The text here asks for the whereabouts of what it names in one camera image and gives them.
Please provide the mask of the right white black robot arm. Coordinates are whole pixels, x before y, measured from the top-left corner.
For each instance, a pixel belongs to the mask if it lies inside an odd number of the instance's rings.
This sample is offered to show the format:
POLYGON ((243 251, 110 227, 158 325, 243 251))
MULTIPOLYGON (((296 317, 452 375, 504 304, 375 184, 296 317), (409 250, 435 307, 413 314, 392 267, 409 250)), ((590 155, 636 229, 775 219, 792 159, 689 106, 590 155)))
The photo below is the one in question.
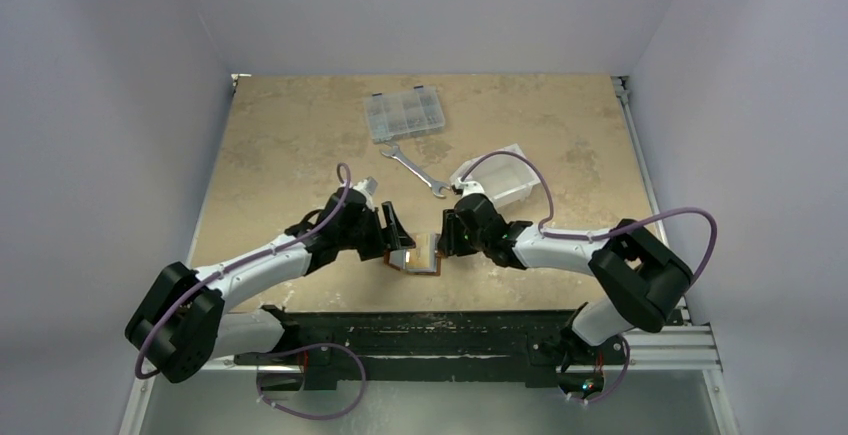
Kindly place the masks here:
POLYGON ((689 266, 635 220, 623 219, 601 235, 544 232, 530 221, 506 221, 479 193, 444 211, 438 250, 445 257, 481 253, 502 268, 594 277, 603 297, 580 308, 561 336, 564 354, 576 362, 632 329, 661 331, 695 281, 689 266))

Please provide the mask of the brown leather card holder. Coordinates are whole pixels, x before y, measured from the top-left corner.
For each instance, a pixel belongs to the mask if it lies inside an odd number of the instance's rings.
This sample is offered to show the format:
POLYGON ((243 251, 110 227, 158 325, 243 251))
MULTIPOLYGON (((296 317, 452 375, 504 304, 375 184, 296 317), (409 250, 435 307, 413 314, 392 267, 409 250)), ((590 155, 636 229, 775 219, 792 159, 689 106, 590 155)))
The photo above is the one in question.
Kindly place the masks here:
POLYGON ((441 258, 437 250, 437 233, 418 233, 412 236, 414 246, 391 251, 384 264, 408 275, 439 276, 441 258))

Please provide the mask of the silver open-end wrench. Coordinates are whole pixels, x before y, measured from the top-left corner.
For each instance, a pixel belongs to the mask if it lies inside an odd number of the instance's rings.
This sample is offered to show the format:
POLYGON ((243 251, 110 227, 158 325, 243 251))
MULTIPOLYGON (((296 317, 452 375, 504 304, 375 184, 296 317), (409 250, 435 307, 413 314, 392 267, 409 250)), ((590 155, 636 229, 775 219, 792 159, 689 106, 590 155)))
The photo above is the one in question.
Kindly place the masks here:
POLYGON ((424 169, 411 161, 401 150, 400 146, 393 141, 383 142, 386 149, 380 149, 380 153, 389 159, 393 159, 413 173, 420 179, 431 191, 431 193, 439 199, 445 199, 445 190, 449 190, 450 186, 441 180, 431 177, 424 169))

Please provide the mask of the clear plastic screw organizer box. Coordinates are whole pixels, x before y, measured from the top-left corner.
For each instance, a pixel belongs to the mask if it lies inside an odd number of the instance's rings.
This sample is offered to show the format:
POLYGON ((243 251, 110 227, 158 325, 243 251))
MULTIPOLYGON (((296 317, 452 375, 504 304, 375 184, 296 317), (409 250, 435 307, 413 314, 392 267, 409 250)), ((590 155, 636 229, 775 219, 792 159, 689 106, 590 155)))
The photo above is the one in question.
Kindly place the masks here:
POLYGON ((376 144, 438 133, 446 126, 437 89, 432 86, 373 93, 362 101, 369 134, 376 144))

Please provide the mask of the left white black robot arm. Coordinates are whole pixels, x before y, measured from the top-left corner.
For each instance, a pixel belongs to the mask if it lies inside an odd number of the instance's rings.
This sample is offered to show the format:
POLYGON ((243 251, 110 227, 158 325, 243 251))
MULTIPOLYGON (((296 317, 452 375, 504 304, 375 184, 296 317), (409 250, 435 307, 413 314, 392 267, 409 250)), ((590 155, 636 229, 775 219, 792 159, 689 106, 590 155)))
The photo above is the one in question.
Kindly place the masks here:
POLYGON ((187 380, 210 359, 262 353, 284 364, 297 354, 298 337, 286 329, 281 310, 233 308, 265 290, 309 275, 353 250, 362 261, 414 247, 391 203, 380 207, 361 187, 340 187, 322 209, 309 212, 283 235, 240 257, 190 268, 167 265, 131 316, 125 338, 137 349, 136 376, 143 365, 172 383, 187 380))

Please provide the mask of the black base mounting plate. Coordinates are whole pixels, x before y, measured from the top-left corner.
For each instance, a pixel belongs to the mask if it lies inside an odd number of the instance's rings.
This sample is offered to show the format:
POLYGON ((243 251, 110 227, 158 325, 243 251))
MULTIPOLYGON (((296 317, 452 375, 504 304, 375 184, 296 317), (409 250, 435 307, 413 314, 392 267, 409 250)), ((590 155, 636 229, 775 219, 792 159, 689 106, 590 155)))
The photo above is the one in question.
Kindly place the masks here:
POLYGON ((527 388, 601 389, 604 367, 626 360, 611 337, 598 347, 565 336, 573 312, 280 313, 286 333, 268 355, 235 356, 242 366, 301 365, 308 390, 340 381, 521 383, 527 388))

